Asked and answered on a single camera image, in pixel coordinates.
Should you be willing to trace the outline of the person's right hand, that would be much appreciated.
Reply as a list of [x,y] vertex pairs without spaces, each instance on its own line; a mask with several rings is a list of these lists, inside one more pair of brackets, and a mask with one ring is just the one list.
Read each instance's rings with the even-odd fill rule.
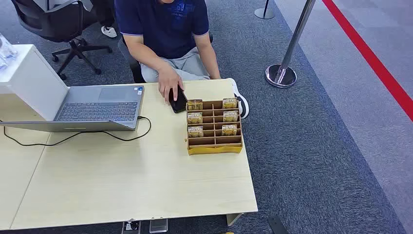
[[170,103],[170,93],[172,93],[173,100],[176,101],[178,97],[178,88],[184,90],[181,77],[170,65],[161,66],[157,72],[159,93],[167,103]]

